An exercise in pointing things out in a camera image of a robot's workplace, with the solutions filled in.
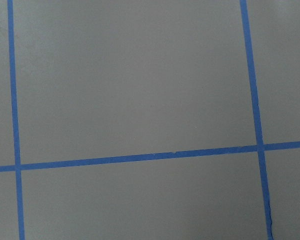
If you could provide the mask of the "blue tape strip lengthwise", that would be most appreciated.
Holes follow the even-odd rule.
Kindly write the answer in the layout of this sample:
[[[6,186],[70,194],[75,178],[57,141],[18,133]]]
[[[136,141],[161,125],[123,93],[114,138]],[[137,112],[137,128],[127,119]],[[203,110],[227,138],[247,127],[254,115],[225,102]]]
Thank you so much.
[[[268,174],[267,174],[267,166],[266,166],[265,145],[263,141],[262,122],[261,122],[260,107],[259,107],[259,95],[258,95],[257,77],[255,71],[255,64],[254,64],[254,54],[253,54],[253,44],[252,44],[252,37],[251,37],[249,13],[248,13],[248,4],[246,0],[241,0],[239,4],[240,4],[241,21],[242,21],[242,28],[243,28],[243,35],[244,35],[247,70],[248,70],[248,77],[249,77],[254,131],[255,131],[255,139],[256,139],[263,205],[264,205],[266,234],[267,234],[267,239],[272,240],[274,238],[273,230],[272,230],[273,221],[271,215],[271,202],[270,202],[269,182],[268,182]]]

